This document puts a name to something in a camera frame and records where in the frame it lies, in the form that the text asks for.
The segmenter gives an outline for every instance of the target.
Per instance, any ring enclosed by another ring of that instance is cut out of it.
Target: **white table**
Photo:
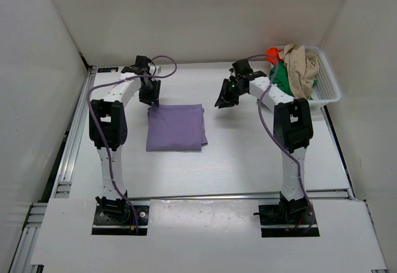
[[[252,62],[254,70],[265,62]],[[163,74],[172,70],[163,66]],[[122,167],[130,197],[246,194],[278,192],[282,185],[280,150],[264,131],[256,98],[246,94],[237,107],[214,108],[231,63],[179,65],[178,72],[161,84],[161,104],[202,104],[208,146],[200,153],[146,152],[147,105],[138,94],[125,108],[128,138]],[[116,81],[120,73],[97,73],[94,85]],[[93,99],[108,88],[96,90]],[[273,116],[262,108],[269,126]],[[74,167],[71,199],[92,199],[102,192],[102,173],[94,143],[89,139],[88,117]],[[312,113],[314,137],[306,155],[307,190],[348,189],[349,183],[320,110]]]
[[[252,215],[257,205],[152,200],[147,236],[101,236],[91,235],[94,200],[51,199],[31,263],[44,265],[44,273],[386,269],[364,202],[313,200],[320,232],[314,238],[261,238]]]

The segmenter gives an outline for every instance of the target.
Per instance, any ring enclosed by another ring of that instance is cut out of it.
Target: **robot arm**
[[[232,64],[232,75],[223,81],[222,89],[215,107],[232,107],[238,105],[239,96],[249,93],[260,99],[269,87],[270,80],[262,71],[253,72],[248,60],[239,60]],[[273,135],[277,141],[299,161],[301,180],[305,173],[305,154],[309,140],[313,137],[310,109],[306,99],[294,99],[272,85],[262,99],[274,114]],[[280,209],[287,221],[307,208],[298,176],[298,168],[282,152],[283,184],[280,191]]]
[[[120,193],[127,196],[127,190],[124,186],[122,174],[122,148],[127,139],[127,121],[125,118],[124,107],[128,104],[131,97],[139,91],[140,102],[151,105],[159,104],[160,80],[152,78],[134,78],[126,80],[128,77],[136,74],[150,74],[161,69],[150,65],[151,60],[144,56],[137,56],[133,66],[125,67],[120,76],[120,84],[114,86],[107,95],[100,100],[91,101],[92,109],[100,127],[105,135],[105,139],[110,148],[110,157],[112,161],[111,178],[109,171],[109,157],[106,147],[99,135],[99,131],[90,114],[89,118],[89,136],[94,141],[98,150],[100,164],[102,167],[103,193],[102,198],[97,198],[104,213],[110,218],[117,221],[124,221],[128,216],[129,210],[125,201],[115,190],[114,184],[117,185]]]

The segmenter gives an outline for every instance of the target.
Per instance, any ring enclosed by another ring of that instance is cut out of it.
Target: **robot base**
[[[146,236],[148,233],[149,206],[134,205],[138,219],[138,234],[134,228],[133,215],[131,214],[124,222],[111,219],[104,212],[100,205],[97,205],[92,224],[92,235],[125,235],[125,236]]]
[[[306,233],[304,231],[311,223],[310,207],[300,212],[299,217],[290,222],[285,220],[279,205],[260,205],[259,215],[261,221],[262,238],[284,237],[319,237],[317,225],[313,225]]]

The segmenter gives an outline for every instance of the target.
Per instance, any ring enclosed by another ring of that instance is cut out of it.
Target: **white basket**
[[[305,45],[306,51],[312,51],[318,55],[319,71],[316,76],[317,85],[313,88],[311,94],[312,100],[309,100],[310,109],[318,109],[330,102],[337,102],[341,99],[341,92],[336,83],[335,76],[329,67],[325,54],[315,46]]]

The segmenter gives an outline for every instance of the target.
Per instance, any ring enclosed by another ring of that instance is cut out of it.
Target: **beige cloth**
[[[313,82],[318,74],[318,58],[311,51],[305,52],[304,45],[286,45],[279,52],[288,72],[288,81],[292,94],[296,98],[310,99]]]

